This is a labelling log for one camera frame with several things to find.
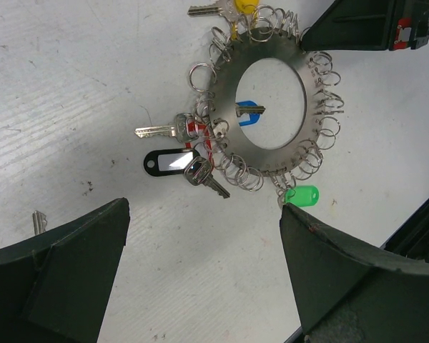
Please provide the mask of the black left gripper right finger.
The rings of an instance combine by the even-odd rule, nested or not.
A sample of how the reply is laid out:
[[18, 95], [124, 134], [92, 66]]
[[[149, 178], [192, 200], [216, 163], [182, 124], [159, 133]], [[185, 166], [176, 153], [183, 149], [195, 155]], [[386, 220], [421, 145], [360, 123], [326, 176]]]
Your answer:
[[305, 342], [429, 342], [429, 263], [373, 246], [298, 207], [280, 233]]

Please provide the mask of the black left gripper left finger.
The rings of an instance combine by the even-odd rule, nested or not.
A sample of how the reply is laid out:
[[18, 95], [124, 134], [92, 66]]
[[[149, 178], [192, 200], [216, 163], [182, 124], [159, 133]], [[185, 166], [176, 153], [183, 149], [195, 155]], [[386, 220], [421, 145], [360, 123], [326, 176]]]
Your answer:
[[0, 342], [96, 342], [126, 245], [115, 199], [0, 249]]

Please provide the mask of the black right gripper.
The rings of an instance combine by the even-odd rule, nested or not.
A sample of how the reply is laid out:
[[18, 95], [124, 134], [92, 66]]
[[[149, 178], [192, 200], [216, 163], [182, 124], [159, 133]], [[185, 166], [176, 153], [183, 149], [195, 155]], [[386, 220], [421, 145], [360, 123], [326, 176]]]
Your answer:
[[429, 0], [334, 1], [303, 34], [305, 51], [416, 50], [429, 42]]

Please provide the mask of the steel key organiser ring disc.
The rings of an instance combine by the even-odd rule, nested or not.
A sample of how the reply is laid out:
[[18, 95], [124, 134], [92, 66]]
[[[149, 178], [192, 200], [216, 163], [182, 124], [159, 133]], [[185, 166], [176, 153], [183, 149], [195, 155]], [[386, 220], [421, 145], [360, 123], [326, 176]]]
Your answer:
[[[240, 41], [219, 40], [211, 30], [209, 61], [191, 68], [189, 84], [214, 168], [246, 191], [270, 180], [284, 192], [320, 170], [340, 133], [345, 102], [333, 91], [341, 77], [332, 57], [300, 46], [297, 14], [259, 5], [251, 25], [258, 41], [242, 23]], [[235, 104], [249, 100], [265, 112], [256, 124], [240, 126]]]

